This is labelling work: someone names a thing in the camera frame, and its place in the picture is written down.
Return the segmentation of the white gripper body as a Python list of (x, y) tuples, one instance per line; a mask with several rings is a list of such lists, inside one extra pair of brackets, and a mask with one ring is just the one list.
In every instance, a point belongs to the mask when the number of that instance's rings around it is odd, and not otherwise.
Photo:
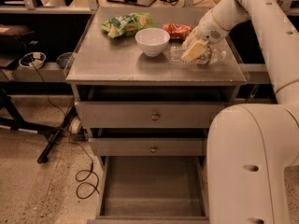
[(210, 44), (217, 44), (229, 34), (213, 16), (210, 9), (199, 21), (197, 25), (197, 36)]

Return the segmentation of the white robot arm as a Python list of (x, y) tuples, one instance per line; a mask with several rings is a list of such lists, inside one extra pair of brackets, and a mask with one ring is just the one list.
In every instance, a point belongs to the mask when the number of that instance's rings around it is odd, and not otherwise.
[(223, 109), (206, 151), (210, 224), (290, 224), (284, 171), (299, 158), (299, 33), (278, 0), (221, 0), (183, 45), (217, 43), (251, 21), (276, 103)]

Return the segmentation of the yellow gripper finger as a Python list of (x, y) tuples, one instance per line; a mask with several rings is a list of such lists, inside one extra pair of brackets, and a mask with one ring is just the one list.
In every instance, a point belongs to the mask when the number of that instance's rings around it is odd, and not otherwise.
[(194, 41), (181, 55), (185, 62), (191, 62), (207, 51), (206, 42), (203, 40)]
[(183, 47), (189, 47), (194, 41), (197, 40), (197, 27), (195, 27), (182, 43)]

